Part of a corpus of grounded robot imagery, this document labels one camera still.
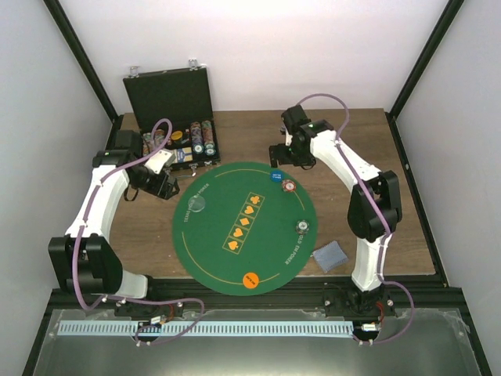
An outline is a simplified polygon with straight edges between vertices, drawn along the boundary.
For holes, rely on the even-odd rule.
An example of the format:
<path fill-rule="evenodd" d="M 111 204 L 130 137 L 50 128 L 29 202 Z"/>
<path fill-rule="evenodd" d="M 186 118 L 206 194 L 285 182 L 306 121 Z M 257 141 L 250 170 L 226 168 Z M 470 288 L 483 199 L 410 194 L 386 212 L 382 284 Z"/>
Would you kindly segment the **blue round button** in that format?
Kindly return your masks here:
<path fill-rule="evenodd" d="M 283 173 L 280 170 L 273 170 L 270 172 L 270 179 L 275 183 L 283 181 Z"/>

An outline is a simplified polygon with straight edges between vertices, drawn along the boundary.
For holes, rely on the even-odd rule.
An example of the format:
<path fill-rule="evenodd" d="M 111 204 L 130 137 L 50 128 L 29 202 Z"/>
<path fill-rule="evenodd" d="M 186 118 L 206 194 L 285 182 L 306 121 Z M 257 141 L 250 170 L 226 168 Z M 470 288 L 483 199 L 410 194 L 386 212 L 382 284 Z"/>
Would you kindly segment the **clear acrylic dealer button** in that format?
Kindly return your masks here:
<path fill-rule="evenodd" d="M 206 201 L 200 195 L 192 196 L 188 201 L 188 209 L 192 212 L 201 212 L 205 209 Z"/>

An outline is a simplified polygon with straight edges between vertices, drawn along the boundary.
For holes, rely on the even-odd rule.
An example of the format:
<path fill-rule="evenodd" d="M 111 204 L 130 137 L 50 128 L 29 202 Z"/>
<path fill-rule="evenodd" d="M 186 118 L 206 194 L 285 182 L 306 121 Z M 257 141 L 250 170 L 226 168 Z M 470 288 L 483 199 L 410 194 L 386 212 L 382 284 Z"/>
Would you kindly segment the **orange small blind button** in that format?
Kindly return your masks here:
<path fill-rule="evenodd" d="M 246 289 L 255 289 L 260 283 L 259 276 L 254 272 L 245 273 L 243 276 L 243 286 Z"/>

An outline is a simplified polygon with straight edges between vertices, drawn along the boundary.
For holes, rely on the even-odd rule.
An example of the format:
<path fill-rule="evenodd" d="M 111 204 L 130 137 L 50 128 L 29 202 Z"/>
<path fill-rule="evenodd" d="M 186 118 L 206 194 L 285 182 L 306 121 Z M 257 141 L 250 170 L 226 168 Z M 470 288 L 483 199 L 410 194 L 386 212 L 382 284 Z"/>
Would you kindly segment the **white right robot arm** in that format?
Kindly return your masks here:
<path fill-rule="evenodd" d="M 402 220 L 398 176 L 361 158 L 325 120 L 312 121 L 296 105 L 281 114 L 284 143 L 269 147 L 270 165 L 312 167 L 323 162 L 350 192 L 347 220 L 356 236 L 353 286 L 344 294 L 356 315 L 372 310 L 383 294 L 383 265 L 388 243 Z"/>

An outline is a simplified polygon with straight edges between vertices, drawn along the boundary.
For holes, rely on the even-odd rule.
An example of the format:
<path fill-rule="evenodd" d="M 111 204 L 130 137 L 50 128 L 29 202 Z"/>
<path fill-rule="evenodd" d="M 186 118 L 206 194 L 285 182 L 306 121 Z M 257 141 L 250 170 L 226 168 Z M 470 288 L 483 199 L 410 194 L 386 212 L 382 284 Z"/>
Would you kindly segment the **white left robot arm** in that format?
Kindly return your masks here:
<path fill-rule="evenodd" d="M 149 279 L 128 272 L 110 246 L 110 229 L 128 189 L 167 200 L 179 192 L 168 167 L 175 155 L 166 149 L 166 137 L 154 132 L 150 151 L 134 131 L 119 131 L 109 150 L 92 159 L 92 178 L 77 217 L 65 234 L 49 241 L 48 251 L 62 291 L 81 298 L 85 294 L 132 299 L 142 316 L 152 316 L 160 297 L 148 289 Z"/>

